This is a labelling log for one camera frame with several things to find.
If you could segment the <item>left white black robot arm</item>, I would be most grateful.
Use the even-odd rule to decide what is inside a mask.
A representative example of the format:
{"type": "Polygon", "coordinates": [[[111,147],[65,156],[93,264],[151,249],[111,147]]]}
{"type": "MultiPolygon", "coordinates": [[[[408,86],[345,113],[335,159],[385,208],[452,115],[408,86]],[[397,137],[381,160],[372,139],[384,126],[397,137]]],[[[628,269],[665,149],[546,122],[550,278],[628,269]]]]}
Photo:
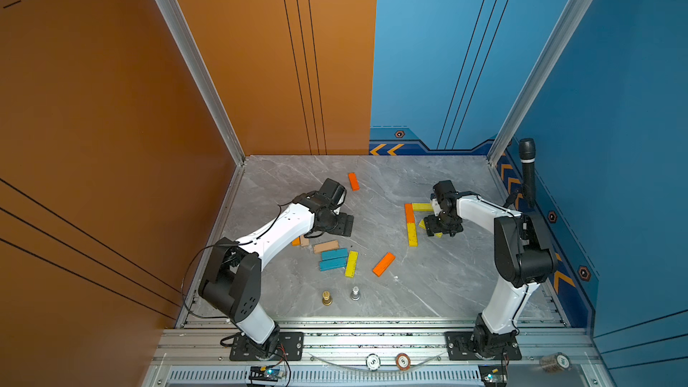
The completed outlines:
{"type": "Polygon", "coordinates": [[[302,236],[349,237],[354,217],[340,211],[346,195],[343,185],[328,178],[320,189],[281,205],[263,227],[237,240],[221,238],[211,249],[198,294],[229,318],[261,357],[272,357],[280,334],[260,304],[263,268],[302,236]]]}

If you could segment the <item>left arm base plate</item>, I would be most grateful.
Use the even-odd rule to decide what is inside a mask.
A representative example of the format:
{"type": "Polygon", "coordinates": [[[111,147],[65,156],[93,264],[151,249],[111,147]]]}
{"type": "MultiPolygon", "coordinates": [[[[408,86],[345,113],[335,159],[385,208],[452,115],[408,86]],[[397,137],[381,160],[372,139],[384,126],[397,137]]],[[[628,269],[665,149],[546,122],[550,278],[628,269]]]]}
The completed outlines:
{"type": "Polygon", "coordinates": [[[300,361],[304,351],[305,335],[302,331],[280,331],[264,344],[251,340],[245,333],[234,338],[230,347],[231,361],[277,361],[286,358],[288,362],[300,361]]]}

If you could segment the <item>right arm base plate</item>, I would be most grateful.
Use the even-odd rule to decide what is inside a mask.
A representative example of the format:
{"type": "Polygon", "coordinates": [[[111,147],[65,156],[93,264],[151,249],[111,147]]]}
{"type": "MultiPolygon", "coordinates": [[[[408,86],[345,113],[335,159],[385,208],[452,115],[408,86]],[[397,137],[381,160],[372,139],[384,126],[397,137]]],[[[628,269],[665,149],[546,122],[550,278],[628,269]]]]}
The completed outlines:
{"type": "Polygon", "coordinates": [[[489,331],[447,331],[444,339],[451,361],[522,360],[517,331],[499,335],[489,331]]]}

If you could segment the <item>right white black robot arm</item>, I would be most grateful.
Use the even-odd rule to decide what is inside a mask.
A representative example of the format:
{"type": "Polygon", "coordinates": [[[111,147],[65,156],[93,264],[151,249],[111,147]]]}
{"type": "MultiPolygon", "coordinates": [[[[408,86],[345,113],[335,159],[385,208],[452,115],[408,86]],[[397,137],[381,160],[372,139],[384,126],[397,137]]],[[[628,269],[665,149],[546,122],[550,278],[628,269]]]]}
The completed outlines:
{"type": "Polygon", "coordinates": [[[493,295],[477,316],[468,342],[480,358],[501,358],[513,350],[519,318],[540,284],[556,271],[557,259],[544,220],[494,204],[474,192],[459,192],[450,180],[433,186],[433,213],[424,218],[426,234],[455,236],[465,220],[494,238],[499,274],[493,295]]]}

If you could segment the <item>tan wooden block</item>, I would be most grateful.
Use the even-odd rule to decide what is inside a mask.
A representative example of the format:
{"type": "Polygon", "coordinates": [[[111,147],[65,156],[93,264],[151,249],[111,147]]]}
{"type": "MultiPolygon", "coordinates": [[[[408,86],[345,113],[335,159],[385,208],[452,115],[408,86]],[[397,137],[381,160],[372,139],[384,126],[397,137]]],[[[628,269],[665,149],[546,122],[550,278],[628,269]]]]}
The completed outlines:
{"type": "Polygon", "coordinates": [[[313,251],[315,254],[322,254],[324,252],[337,250],[340,248],[338,240],[332,240],[324,243],[320,243],[313,246],[313,251]]]}

